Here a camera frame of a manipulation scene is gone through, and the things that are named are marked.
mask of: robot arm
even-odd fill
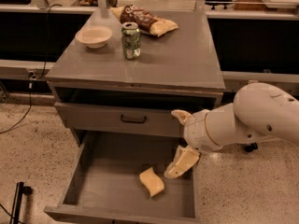
[[[269,84],[251,83],[235,95],[232,103],[211,111],[191,115],[174,110],[172,115],[184,126],[188,145],[178,148],[164,173],[166,178],[182,175],[196,164],[201,153],[225,145],[252,144],[273,137],[299,144],[299,102]]]

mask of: soda can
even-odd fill
[[[122,48],[126,59],[132,60],[140,56],[140,30],[135,22],[125,22],[121,28]]]

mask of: white bowl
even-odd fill
[[[91,49],[102,48],[112,37],[112,30],[106,26],[90,26],[79,30],[75,38]]]

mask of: speckled floor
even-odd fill
[[[0,130],[22,117],[27,102],[24,95],[0,104]],[[10,211],[16,183],[23,181],[34,193],[23,197],[20,220],[56,224],[43,209],[58,203],[78,147],[51,98],[34,97],[33,104],[17,128],[0,134],[0,204]],[[232,145],[202,156],[197,167],[200,223],[299,223],[298,170],[299,146],[281,141],[259,144],[252,153]],[[3,210],[0,223],[9,223]]]

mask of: black handle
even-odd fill
[[[144,116],[141,120],[137,120],[137,119],[128,119],[126,118],[124,115],[121,115],[121,122],[123,123],[136,123],[136,124],[143,124],[147,121],[147,117]]]

